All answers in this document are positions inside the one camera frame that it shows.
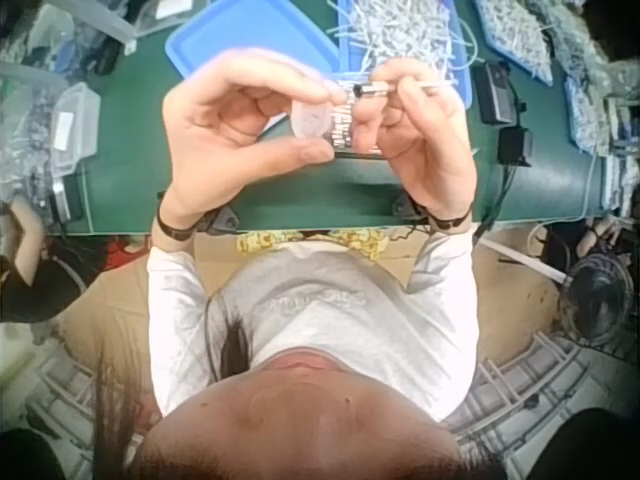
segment hair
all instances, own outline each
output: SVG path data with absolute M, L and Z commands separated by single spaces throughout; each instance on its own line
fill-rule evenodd
M 219 368 L 215 368 L 208 329 L 208 315 L 204 315 L 204 330 L 207 357 L 211 369 L 212 383 L 247 372 L 251 360 L 250 342 L 247 332 L 238 318 L 229 320 L 225 308 L 226 336 L 217 354 Z M 129 346 L 122 342 L 118 356 L 125 362 L 125 378 L 116 384 L 115 374 L 108 366 L 104 348 L 99 355 L 96 374 L 96 412 L 94 426 L 94 480 L 233 480 L 244 476 L 225 469 L 220 463 L 202 462 L 198 458 L 167 458 L 153 448 L 144 445 L 136 452 L 130 465 L 127 452 L 134 434 L 137 399 L 141 392 L 139 359 Z M 299 478 L 292 472 L 291 478 Z M 391 474 L 389 480 L 507 480 L 504 466 L 497 456 L 487 449 L 474 458 L 463 462 L 445 462 L 434 465 L 412 466 Z

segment black cable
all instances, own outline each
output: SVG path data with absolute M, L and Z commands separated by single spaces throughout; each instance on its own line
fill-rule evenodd
M 411 225 L 410 230 L 404 234 L 404 235 L 400 235 L 399 237 L 393 237 L 390 238 L 389 240 L 392 242 L 397 242 L 399 240 L 408 240 L 409 237 L 411 235 L 413 235 L 415 232 L 422 232 L 422 233 L 426 233 L 427 235 L 429 235 L 431 232 L 429 232 L 427 230 L 427 224 L 426 223 L 420 223 L 419 221 L 413 222 L 413 224 Z
M 516 176 L 516 171 L 517 171 L 517 167 L 515 166 L 505 167 L 503 181 L 502 181 L 502 190 L 500 191 L 500 195 L 498 196 L 495 203 L 493 204 L 491 211 L 487 216 L 485 216 L 485 218 L 480 223 L 480 226 L 478 227 L 476 232 L 473 234 L 474 246 L 477 245 L 477 243 L 480 241 L 480 238 L 482 238 L 482 236 L 488 230 L 493 228 L 493 225 L 495 224 L 502 210 L 502 204 L 504 203 L 504 200 L 507 197 L 507 194 L 511 190 L 511 186 L 513 185 L 513 180 Z
M 503 64 L 501 62 L 500 65 L 502 66 L 502 68 L 508 74 L 509 73 L 508 64 Z M 515 124 L 515 126 L 521 127 L 522 126 L 521 114 L 522 114 L 522 112 L 526 111 L 526 105 L 523 102 L 520 101 L 520 97 L 518 96 L 518 92 L 516 91 L 516 87 L 513 85 L 511 80 L 508 77 L 505 77 L 505 78 L 507 80 L 507 85 L 509 87 L 509 90 L 511 91 L 511 94 L 513 95 L 513 103 L 514 103 L 515 109 L 516 109 L 516 124 Z M 491 211 L 489 212 L 489 214 L 487 216 L 485 216 L 485 218 L 480 223 L 480 226 L 478 227 L 476 232 L 473 234 L 473 245 L 474 246 L 478 244 L 478 242 L 480 241 L 480 238 L 482 238 L 482 236 L 487 231 L 489 231 L 489 230 L 491 230 L 493 228 L 493 225 L 495 224 L 496 220 L 498 219 L 498 216 L 500 215 L 500 211 L 502 210 L 502 204 L 504 203 L 504 199 L 506 198 L 507 194 L 509 193 L 509 190 L 511 190 L 511 186 L 513 185 L 513 179 L 515 178 L 517 169 L 518 169 L 518 167 L 515 166 L 515 165 L 505 166 L 504 175 L 503 175 L 503 179 L 502 179 L 502 190 L 500 191 L 500 195 L 496 199 L 496 202 L 493 204 L 493 207 L 491 208 Z
M 509 78 L 507 78 L 507 86 L 509 90 L 511 90 L 511 94 L 513 95 L 513 103 L 516 107 L 516 126 L 521 127 L 522 123 L 520 123 L 521 115 L 523 111 L 526 111 L 526 106 L 524 103 L 520 101 L 520 97 L 518 97 L 518 92 L 516 91 L 516 87 L 513 86 L 513 83 Z

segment table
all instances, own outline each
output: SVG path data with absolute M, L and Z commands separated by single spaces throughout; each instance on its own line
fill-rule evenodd
M 323 30 L 336 25 L 325 2 L 294 3 Z M 459 15 L 480 43 L 479 55 L 499 59 L 483 41 L 471 2 L 457 0 Z M 157 208 L 157 193 L 170 179 L 169 154 L 162 127 L 165 93 L 181 78 L 167 60 L 163 31 L 138 42 L 137 52 L 119 60 L 109 77 L 90 79 L 102 96 L 98 155 L 79 169 L 84 188 L 85 219 L 68 226 L 70 234 L 146 233 Z M 532 168 L 520 169 L 499 220 L 523 221 L 577 216 L 582 213 L 590 157 L 569 142 L 564 75 L 553 69 L 550 88 L 518 67 L 512 80 L 528 111 L 522 123 L 534 134 Z M 478 104 L 468 111 L 479 183 L 474 219 L 491 210 L 502 184 L 497 164 L 498 128 L 480 121 Z M 286 133 L 280 124 L 270 135 Z M 602 168 L 596 165 L 587 213 L 599 212 Z M 341 158 L 330 166 L 308 168 L 246 188 L 232 203 L 243 230 L 338 228 L 401 224 L 391 212 L 402 188 L 386 162 Z

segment electronic component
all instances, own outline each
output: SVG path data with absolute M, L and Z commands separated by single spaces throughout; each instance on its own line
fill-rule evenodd
M 422 89 L 448 87 L 452 84 L 452 82 L 448 80 L 444 80 L 441 82 L 422 81 L 417 83 Z M 356 98 L 361 98 L 365 95 L 372 95 L 374 97 L 377 97 L 395 92 L 396 88 L 396 84 L 387 82 L 357 83 L 353 86 L 353 94 L 356 96 Z
M 527 161 L 533 154 L 533 133 L 519 125 L 500 129 L 498 161 L 503 165 L 530 167 Z
M 485 62 L 473 67 L 480 117 L 489 125 L 516 123 L 516 106 L 509 95 L 508 73 L 497 63 Z

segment person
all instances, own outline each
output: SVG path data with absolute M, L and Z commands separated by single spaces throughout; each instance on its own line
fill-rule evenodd
M 123 466 L 135 412 L 99 402 L 94 478 L 507 478 L 493 457 L 464 460 L 440 423 L 476 364 L 477 174 L 457 93 L 416 83 L 435 75 L 392 59 L 372 79 L 397 92 L 353 112 L 357 151 L 377 144 L 431 217 L 406 289 L 362 256 L 303 241 L 252 259 L 208 299 L 194 225 L 252 182 L 331 162 L 322 138 L 257 140 L 292 100 L 347 98 L 308 67 L 254 49 L 221 54 L 168 93 L 172 181 L 148 261 L 162 418 Z
M 47 237 L 42 219 L 20 194 L 0 207 L 0 324 L 30 324 L 37 345 L 100 273 L 146 253 L 124 253 L 115 237 Z

